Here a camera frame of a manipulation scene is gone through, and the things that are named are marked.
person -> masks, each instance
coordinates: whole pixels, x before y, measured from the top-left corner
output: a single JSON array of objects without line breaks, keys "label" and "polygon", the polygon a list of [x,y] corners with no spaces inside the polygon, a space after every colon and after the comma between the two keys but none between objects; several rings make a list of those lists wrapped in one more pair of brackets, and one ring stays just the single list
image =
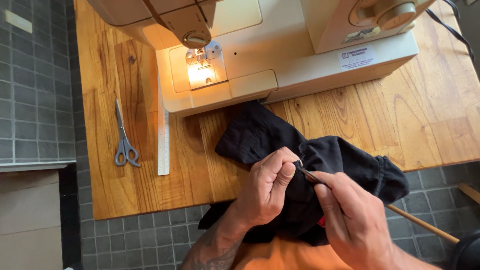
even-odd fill
[{"label": "person", "polygon": [[438,269],[392,242],[381,200],[342,172],[314,172],[328,185],[314,189],[330,245],[312,247],[281,236],[268,244],[240,245],[250,228],[280,214],[297,160],[284,147],[254,164],[238,199],[193,245],[181,269]]}]

sewing machine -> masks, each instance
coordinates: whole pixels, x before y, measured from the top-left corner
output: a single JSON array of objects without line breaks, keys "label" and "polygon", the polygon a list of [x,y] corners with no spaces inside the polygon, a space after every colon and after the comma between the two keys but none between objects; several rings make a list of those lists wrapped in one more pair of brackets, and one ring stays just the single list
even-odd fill
[{"label": "sewing machine", "polygon": [[88,0],[156,50],[160,94],[188,116],[388,76],[419,50],[433,0]]}]

wooden tabletop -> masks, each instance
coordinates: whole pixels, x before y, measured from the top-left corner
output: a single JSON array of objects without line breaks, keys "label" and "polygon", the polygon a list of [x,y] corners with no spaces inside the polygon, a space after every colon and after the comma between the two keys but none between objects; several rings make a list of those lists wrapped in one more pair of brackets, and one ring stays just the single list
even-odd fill
[{"label": "wooden tabletop", "polygon": [[[248,168],[215,145],[234,117],[224,108],[170,118],[170,174],[157,176],[156,59],[152,49],[75,1],[96,220],[234,199]],[[449,6],[432,10],[457,28]],[[387,78],[267,106],[306,138],[340,136],[404,171],[480,159],[480,84],[465,46],[427,14],[414,28],[420,54]],[[140,168],[118,167],[115,99]]]}]

ruler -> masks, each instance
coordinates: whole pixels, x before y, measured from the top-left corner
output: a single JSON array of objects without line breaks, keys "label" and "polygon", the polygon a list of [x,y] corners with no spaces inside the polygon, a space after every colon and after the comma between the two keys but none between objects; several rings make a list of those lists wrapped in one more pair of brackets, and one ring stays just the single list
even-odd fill
[{"label": "ruler", "polygon": [[163,107],[160,79],[158,80],[158,175],[170,173],[170,116]]}]

right hand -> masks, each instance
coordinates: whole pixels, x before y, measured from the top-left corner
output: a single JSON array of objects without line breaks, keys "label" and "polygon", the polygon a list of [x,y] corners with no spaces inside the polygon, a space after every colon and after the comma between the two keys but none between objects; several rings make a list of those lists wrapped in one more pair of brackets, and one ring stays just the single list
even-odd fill
[{"label": "right hand", "polygon": [[337,255],[355,270],[391,267],[398,248],[390,238],[382,201],[342,172],[313,174],[331,188],[318,184],[315,191]]}]

